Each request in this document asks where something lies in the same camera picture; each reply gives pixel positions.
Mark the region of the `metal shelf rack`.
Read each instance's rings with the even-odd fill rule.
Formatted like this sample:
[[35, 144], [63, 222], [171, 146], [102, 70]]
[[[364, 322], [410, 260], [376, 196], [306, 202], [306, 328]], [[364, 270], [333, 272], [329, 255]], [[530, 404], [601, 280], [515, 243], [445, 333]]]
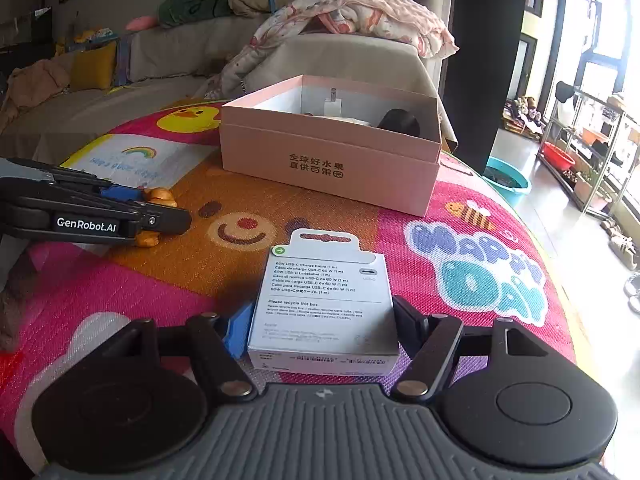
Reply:
[[[575, 159], [575, 166], [555, 170], [541, 155], [544, 142], [566, 151]], [[579, 212], [605, 220], [623, 200], [638, 167], [639, 122], [629, 114], [619, 93], [600, 99], [560, 81], [537, 159]]]

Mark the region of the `cream cylindrical bottle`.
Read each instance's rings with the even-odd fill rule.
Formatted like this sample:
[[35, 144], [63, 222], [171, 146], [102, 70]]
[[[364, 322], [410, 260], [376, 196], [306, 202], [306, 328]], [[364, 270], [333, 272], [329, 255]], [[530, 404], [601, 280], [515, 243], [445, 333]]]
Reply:
[[341, 124], [353, 125], [353, 126], [357, 126], [357, 127], [364, 127], [364, 128], [371, 128], [372, 127], [370, 122], [366, 122], [365, 120], [361, 120], [361, 119], [357, 119], [357, 118], [323, 116], [323, 115], [314, 115], [314, 114], [310, 114], [310, 113], [302, 114], [302, 117], [332, 120], [332, 122], [340, 122]]

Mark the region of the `white wall charger plug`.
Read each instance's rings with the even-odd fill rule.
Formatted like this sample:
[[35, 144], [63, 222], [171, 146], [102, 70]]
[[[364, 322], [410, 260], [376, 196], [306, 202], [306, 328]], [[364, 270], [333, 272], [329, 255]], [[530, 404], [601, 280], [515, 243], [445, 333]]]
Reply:
[[330, 95], [323, 104], [323, 115], [326, 117], [342, 116], [342, 100], [337, 97], [337, 88], [330, 89]]

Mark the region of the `black cylindrical object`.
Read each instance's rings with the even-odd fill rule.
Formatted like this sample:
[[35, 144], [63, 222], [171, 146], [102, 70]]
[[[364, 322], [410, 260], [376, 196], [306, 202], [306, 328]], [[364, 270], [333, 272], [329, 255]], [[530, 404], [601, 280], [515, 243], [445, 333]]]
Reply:
[[413, 114], [402, 108], [389, 110], [378, 124], [379, 129], [403, 133], [418, 138], [421, 134], [420, 124]]

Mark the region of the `white cable package box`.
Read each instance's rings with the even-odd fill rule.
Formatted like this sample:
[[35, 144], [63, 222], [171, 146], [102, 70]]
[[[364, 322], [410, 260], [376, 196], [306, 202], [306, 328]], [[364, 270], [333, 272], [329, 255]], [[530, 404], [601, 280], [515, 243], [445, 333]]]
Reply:
[[297, 229], [270, 249], [247, 353], [256, 370], [384, 376], [399, 358], [385, 256], [346, 232]]

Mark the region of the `colourful cartoon play mat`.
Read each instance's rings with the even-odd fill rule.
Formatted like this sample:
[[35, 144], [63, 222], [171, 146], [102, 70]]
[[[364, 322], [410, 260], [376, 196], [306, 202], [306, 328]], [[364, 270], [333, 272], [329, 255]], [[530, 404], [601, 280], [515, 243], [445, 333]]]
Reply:
[[34, 272], [6, 479], [590, 479], [616, 425], [552, 278], [425, 138], [216, 104], [1, 163]]

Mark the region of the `teal plastic basin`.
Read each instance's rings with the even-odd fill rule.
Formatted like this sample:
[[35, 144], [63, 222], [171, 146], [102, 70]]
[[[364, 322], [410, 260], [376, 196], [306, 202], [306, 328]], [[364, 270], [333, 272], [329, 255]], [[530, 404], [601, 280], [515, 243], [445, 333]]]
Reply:
[[483, 178], [506, 200], [516, 200], [530, 192], [530, 182], [515, 167], [504, 160], [490, 156]]

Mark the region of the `pink floral blanket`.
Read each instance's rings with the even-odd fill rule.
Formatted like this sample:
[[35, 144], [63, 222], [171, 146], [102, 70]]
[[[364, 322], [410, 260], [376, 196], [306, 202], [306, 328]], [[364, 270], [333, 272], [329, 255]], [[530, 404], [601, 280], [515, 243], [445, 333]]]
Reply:
[[333, 35], [357, 34], [408, 44], [424, 60], [444, 60], [459, 50], [444, 21], [414, 0], [294, 0], [267, 18], [240, 53], [206, 81], [203, 96], [228, 96], [274, 50], [313, 21]]

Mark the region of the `yellow cushion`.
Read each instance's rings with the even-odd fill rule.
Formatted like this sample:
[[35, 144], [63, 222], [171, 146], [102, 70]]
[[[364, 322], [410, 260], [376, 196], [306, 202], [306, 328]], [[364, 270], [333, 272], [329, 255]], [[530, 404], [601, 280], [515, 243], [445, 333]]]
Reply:
[[115, 41], [97, 49], [76, 54], [70, 71], [70, 90], [107, 90], [111, 88], [116, 64]]

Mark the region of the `red plastic basin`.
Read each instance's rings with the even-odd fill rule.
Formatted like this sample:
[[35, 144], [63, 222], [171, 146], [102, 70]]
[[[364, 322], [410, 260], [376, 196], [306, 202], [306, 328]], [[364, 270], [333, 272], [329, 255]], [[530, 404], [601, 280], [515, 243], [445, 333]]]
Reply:
[[559, 172], [572, 169], [576, 162], [575, 159], [550, 142], [544, 142], [541, 150], [542, 157]]

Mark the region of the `pink cardboard box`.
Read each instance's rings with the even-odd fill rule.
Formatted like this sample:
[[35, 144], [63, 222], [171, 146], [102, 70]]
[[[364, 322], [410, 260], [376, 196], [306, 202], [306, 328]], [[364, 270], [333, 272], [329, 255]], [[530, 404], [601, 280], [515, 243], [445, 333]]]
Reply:
[[[331, 88], [342, 100], [341, 117], [372, 127], [302, 117], [323, 115]], [[393, 108], [414, 115], [418, 138], [378, 128]], [[442, 151], [434, 96], [308, 75], [224, 104], [219, 137], [225, 170], [417, 217], [426, 214]]]

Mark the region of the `green plush cushion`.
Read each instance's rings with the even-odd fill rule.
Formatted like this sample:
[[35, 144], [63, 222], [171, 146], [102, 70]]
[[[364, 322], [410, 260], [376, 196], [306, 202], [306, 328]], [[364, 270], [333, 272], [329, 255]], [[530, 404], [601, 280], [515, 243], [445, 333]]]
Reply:
[[163, 28], [225, 18], [233, 14], [228, 0], [165, 0], [157, 10]]

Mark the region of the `orange toy figurine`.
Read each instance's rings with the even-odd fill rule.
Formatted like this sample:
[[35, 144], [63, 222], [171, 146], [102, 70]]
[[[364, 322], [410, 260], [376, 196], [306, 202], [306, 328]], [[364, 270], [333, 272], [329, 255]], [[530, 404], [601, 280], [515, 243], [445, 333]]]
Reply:
[[178, 207], [174, 194], [168, 188], [146, 188], [142, 191], [143, 226], [134, 237], [134, 246], [151, 248], [160, 242], [162, 234], [171, 234], [176, 227]]

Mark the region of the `beige covered sofa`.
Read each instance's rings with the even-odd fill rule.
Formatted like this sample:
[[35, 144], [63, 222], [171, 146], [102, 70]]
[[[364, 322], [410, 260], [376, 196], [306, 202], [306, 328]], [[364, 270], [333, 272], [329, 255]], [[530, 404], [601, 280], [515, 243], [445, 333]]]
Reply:
[[[58, 164], [124, 122], [180, 100], [207, 99], [201, 88], [240, 53], [274, 13], [239, 16], [163, 28], [157, 10], [132, 18], [122, 35], [100, 46], [86, 44], [40, 58], [10, 73], [1, 101], [1, 153]], [[111, 88], [70, 90], [77, 53], [115, 41]], [[223, 99], [300, 74], [352, 78], [424, 94], [435, 87], [414, 47], [357, 34], [333, 35], [313, 21], [286, 40]]]

